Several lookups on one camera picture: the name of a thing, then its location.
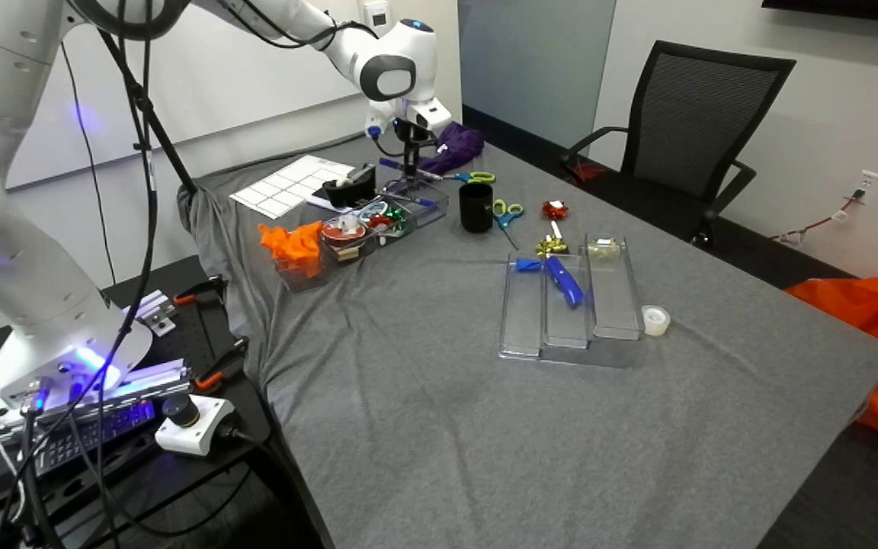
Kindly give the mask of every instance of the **chair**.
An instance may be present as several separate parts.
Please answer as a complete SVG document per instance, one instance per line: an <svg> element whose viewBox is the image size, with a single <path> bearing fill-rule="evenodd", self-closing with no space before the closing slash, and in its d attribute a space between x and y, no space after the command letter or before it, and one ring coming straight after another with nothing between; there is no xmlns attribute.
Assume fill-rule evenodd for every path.
<svg viewBox="0 0 878 549"><path fill-rule="evenodd" d="M670 192L681 216L700 216L700 233L689 240L707 244L711 220L756 177L738 162L738 154L793 68L795 62L786 59L659 39L638 82L627 129L593 133L564 154L562 169L584 179L588 162L580 154L604 135L627 133L617 179L638 187L627 197L647 192L640 187Z"/></svg>

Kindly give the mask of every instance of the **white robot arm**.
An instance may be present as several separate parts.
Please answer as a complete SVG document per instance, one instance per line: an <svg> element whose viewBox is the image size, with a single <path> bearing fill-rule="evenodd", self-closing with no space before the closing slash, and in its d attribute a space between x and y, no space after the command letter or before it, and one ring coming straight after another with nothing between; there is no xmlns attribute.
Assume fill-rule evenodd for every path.
<svg viewBox="0 0 878 549"><path fill-rule="evenodd" d="M382 39L335 32L335 23L306 0L195 0L221 18L269 39L312 43L369 102L373 113L408 120L430 133L449 125L437 102L437 34L404 23ZM0 313L12 336L0 347L0 399L26 409L44 387L72 387L72 374L105 362L123 328L92 279L10 204L2 187L15 149L35 122L50 68L63 32L92 23L128 39L169 34L190 0L5 0L0 4ZM149 347L148 330L132 330L109 362L117 386Z"/></svg>

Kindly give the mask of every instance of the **paper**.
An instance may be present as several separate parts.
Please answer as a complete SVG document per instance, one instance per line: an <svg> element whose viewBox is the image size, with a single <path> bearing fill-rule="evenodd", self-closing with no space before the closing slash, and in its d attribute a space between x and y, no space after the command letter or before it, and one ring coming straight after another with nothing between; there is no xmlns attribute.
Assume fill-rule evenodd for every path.
<svg viewBox="0 0 878 549"><path fill-rule="evenodd" d="M232 201L277 220L303 201L312 201L326 179L343 184L350 170L350 166L303 155L285 170L276 170L271 177L236 192Z"/></svg>

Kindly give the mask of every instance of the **black cup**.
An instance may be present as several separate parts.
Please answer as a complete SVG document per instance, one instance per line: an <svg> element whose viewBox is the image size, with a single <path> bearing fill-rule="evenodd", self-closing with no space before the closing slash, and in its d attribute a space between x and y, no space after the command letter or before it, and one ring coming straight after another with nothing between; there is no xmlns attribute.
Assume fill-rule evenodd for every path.
<svg viewBox="0 0 878 549"><path fill-rule="evenodd" d="M461 187L461 223L468 233L488 233L494 226L494 187Z"/></svg>

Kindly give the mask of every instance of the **gray cloth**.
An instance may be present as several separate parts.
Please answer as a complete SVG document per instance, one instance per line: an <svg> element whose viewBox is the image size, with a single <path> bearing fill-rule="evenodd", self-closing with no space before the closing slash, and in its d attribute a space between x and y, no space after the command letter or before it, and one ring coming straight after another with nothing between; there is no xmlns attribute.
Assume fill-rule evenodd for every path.
<svg viewBox="0 0 878 549"><path fill-rule="evenodd" d="M756 547L878 382L870 336L499 149L477 169L528 204L518 244L546 198L572 240L627 239L674 313L644 362L499 361L512 250L458 226L458 184L438 223L293 293L228 201L276 169L206 177L191 233L340 549Z"/></svg>

